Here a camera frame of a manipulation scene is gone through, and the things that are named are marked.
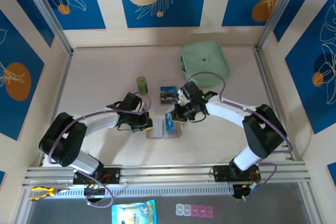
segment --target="small box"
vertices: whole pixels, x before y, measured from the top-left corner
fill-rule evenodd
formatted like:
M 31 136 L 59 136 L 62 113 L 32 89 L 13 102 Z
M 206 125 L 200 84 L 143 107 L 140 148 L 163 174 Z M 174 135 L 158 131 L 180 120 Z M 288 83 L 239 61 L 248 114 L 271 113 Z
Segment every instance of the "small box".
M 198 205 L 191 205 L 191 216 L 198 217 Z
M 191 205 L 184 205 L 184 216 L 191 216 Z
M 176 204 L 176 215 L 183 216 L 184 206 L 183 204 Z
M 205 207 L 205 217 L 206 218 L 213 218 L 214 217 L 214 208 L 212 206 Z
M 160 105 L 174 105 L 179 97 L 177 91 L 185 84 L 185 80 L 159 80 Z
M 206 216 L 205 206 L 198 206 L 198 216 L 201 218 Z
M 181 124 L 171 121 L 169 115 L 166 115 L 166 117 L 164 119 L 152 119 L 153 127 L 146 131 L 147 138 L 179 138 L 182 135 Z

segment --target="green bag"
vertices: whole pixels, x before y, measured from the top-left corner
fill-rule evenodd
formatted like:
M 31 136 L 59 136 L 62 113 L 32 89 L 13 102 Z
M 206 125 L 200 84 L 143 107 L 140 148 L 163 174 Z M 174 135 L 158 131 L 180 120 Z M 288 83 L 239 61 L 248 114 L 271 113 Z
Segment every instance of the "green bag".
M 220 44 L 216 41 L 200 41 L 182 47 L 182 73 L 186 79 L 199 72 L 213 72 L 227 80 L 229 68 Z M 204 73 L 194 76 L 192 81 L 199 88 L 220 85 L 223 82 L 213 74 Z

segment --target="orange circle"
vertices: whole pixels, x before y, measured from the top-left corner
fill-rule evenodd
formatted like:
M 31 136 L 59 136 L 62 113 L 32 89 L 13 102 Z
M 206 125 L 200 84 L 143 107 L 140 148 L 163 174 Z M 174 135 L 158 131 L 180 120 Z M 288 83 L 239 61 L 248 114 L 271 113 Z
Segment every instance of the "orange circle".
M 5 82 L 7 93 L 16 101 L 24 101 L 27 99 L 31 85 L 31 77 L 29 70 L 21 63 L 12 63 L 6 70 L 10 73 L 5 73 L 9 80 Z
M 323 74 L 321 74 L 320 72 L 316 72 L 314 75 L 313 75 L 313 84 L 315 87 L 320 87 L 322 86 L 323 84 Z
M 57 9 L 60 13 L 62 13 L 63 15 L 68 15 L 70 14 L 70 8 L 67 5 L 64 4 L 60 4 L 59 6 L 57 6 Z
M 163 12 L 157 12 L 156 15 L 157 15 L 157 17 L 161 18 L 161 17 L 163 17 Z
M 258 22 L 267 21 L 278 0 L 260 0 L 252 11 L 252 18 Z

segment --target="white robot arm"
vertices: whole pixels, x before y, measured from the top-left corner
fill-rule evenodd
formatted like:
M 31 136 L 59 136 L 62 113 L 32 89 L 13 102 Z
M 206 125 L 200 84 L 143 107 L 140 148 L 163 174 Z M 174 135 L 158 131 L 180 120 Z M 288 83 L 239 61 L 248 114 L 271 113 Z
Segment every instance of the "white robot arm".
M 148 130 L 153 126 L 148 112 L 132 112 L 142 105 L 141 98 L 128 93 L 123 101 L 107 106 L 107 110 L 94 117 L 87 118 L 86 124 L 74 122 L 71 115 L 63 112 L 57 115 L 48 131 L 39 143 L 39 148 L 59 165 L 70 166 L 93 177 L 100 178 L 103 164 L 80 150 L 87 135 L 105 128 L 127 124 L 132 132 Z M 60 141 L 60 134 L 70 126 Z
M 191 81 L 179 90 L 179 104 L 171 112 L 173 121 L 194 121 L 198 113 L 214 115 L 231 121 L 245 131 L 248 145 L 230 162 L 230 175 L 238 178 L 256 162 L 266 158 L 282 142 L 279 135 L 287 136 L 273 110 L 268 105 L 247 106 L 219 97 L 215 92 L 206 94 Z M 273 128 L 257 115 L 262 115 Z

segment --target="gray cable tray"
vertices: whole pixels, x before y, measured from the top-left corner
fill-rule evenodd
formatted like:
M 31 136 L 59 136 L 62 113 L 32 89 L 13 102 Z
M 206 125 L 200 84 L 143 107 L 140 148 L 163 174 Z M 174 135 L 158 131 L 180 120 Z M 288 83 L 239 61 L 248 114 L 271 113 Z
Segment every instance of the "gray cable tray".
M 206 196 L 206 195 L 233 195 L 232 185 L 209 185 L 209 186 L 152 186 L 152 187 L 111 187 L 109 188 L 114 198 L 130 197 L 173 197 L 173 196 Z M 39 197 L 44 191 L 32 191 L 30 197 Z M 101 191 L 101 194 L 95 195 L 101 198 L 108 195 L 107 191 Z M 54 197 L 46 199 L 64 199 L 64 198 L 82 198 L 83 188 L 70 188 L 68 191 L 55 193 Z

